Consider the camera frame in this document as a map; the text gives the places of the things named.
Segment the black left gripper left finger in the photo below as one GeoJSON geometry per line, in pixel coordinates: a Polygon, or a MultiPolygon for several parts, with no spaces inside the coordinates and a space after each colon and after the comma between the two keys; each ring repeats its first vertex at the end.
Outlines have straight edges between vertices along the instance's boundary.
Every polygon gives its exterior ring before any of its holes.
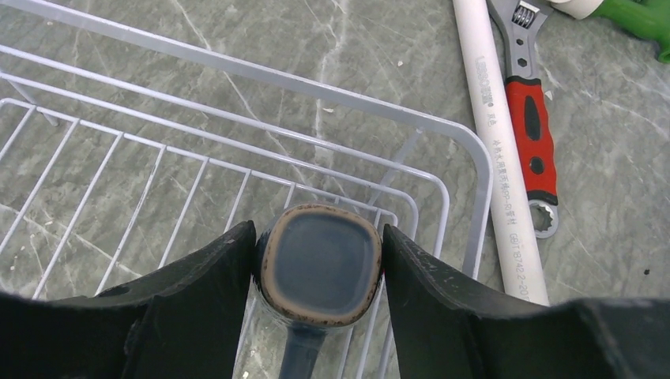
{"type": "Polygon", "coordinates": [[[229,378],[247,305],[256,230],[94,297],[1,296],[4,378],[229,378]]]}

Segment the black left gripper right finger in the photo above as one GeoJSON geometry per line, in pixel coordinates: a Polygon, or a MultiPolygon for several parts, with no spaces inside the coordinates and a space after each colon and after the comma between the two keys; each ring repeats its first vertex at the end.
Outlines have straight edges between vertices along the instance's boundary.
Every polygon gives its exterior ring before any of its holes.
{"type": "Polygon", "coordinates": [[[383,230],[403,378],[666,378],[669,303],[578,298],[541,306],[496,291],[383,230]]]}

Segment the grey dotted ceramic mug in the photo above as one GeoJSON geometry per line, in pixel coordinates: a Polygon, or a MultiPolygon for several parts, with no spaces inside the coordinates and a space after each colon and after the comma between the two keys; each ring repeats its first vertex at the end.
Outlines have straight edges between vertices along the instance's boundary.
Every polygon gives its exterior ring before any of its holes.
{"type": "Polygon", "coordinates": [[[310,378],[326,337],[357,323],[378,292],[378,229],[335,205],[300,204],[273,219],[254,254],[254,285],[287,330],[279,376],[310,378]]]}

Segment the green pipe fitting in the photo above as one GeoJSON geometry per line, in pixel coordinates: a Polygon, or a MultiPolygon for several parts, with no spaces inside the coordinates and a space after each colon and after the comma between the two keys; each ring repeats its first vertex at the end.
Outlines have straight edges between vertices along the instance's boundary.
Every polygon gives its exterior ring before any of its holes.
{"type": "Polygon", "coordinates": [[[657,60],[669,63],[669,0],[605,0],[592,13],[639,39],[657,43],[657,60]]]}

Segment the white PVC pipe frame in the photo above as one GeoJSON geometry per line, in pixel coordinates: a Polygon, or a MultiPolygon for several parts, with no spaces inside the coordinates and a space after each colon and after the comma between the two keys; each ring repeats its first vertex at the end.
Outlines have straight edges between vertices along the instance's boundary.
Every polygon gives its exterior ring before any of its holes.
{"type": "Polygon", "coordinates": [[[505,91],[505,46],[488,1],[456,1],[454,12],[478,137],[492,167],[491,219],[504,291],[547,305],[574,296],[604,296],[612,278],[583,238],[575,203],[559,196],[559,226],[550,238],[535,227],[544,212],[529,206],[505,91]]]}

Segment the red handled adjustable wrench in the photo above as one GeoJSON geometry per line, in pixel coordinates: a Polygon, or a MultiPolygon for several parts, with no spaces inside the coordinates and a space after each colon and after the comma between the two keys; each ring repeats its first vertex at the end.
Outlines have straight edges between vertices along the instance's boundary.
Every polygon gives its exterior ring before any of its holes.
{"type": "Polygon", "coordinates": [[[529,206],[544,212],[535,234],[550,238],[559,226],[558,175],[534,44],[553,9],[518,0],[490,0],[487,8],[504,40],[505,91],[529,206]]]}

